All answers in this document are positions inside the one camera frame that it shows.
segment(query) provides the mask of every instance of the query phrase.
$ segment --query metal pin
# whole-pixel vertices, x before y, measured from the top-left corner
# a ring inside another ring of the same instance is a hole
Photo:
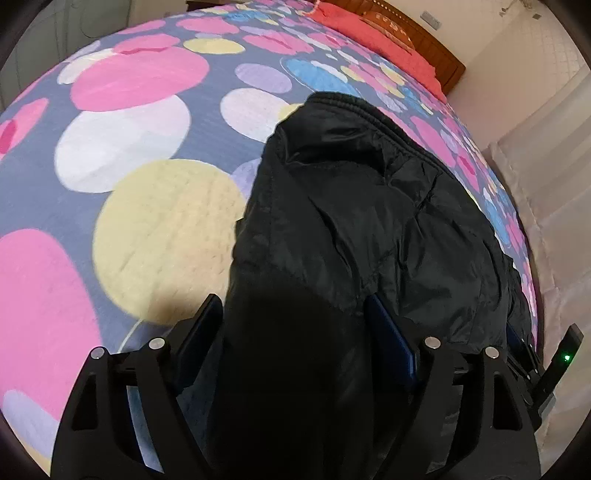
[[[439,347],[441,347],[441,340],[435,337],[427,337],[425,338],[425,345],[427,345],[429,348],[432,348],[433,350],[437,350]]]
[[[94,358],[95,360],[98,360],[104,354],[105,354],[105,349],[102,348],[101,346],[98,346],[98,347],[92,349],[92,351],[90,352],[90,357]]]
[[[499,358],[500,355],[499,351],[493,346],[486,347],[484,353],[486,353],[486,356],[489,358]]]
[[[156,337],[156,338],[152,338],[150,340],[148,346],[152,350],[160,350],[165,344],[166,344],[166,341],[162,337]]]

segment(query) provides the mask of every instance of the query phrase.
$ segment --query white curtain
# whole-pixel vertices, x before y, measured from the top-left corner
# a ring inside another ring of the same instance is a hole
[[[533,256],[548,362],[576,322],[590,338],[557,388],[538,432],[544,470],[561,455],[591,407],[591,74],[583,67],[485,156],[515,200]]]

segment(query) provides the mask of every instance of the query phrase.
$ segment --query wooden headboard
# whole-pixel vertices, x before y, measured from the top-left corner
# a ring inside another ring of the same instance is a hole
[[[447,95],[466,71],[464,64],[452,52],[445,48],[438,39],[414,20],[394,8],[389,3],[379,0],[324,0],[338,5],[349,12],[363,15],[365,12],[379,12],[394,20],[406,30],[414,47],[431,65],[435,67],[435,77],[441,83],[443,93]]]

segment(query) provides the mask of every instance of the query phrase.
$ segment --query mattress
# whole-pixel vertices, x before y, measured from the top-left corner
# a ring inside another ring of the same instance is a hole
[[[0,116],[0,402],[46,470],[94,346],[136,349],[223,297],[264,142],[313,91],[366,99],[448,166],[514,259],[536,334],[517,214],[466,127],[310,9],[257,0],[120,31]]]

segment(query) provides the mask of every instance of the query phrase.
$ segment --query black garment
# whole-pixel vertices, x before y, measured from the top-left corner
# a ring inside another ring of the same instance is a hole
[[[231,478],[368,475],[407,403],[377,401],[370,294],[462,352],[504,348],[508,319],[531,328],[462,185],[358,98],[315,93],[277,126],[236,233],[207,440]]]

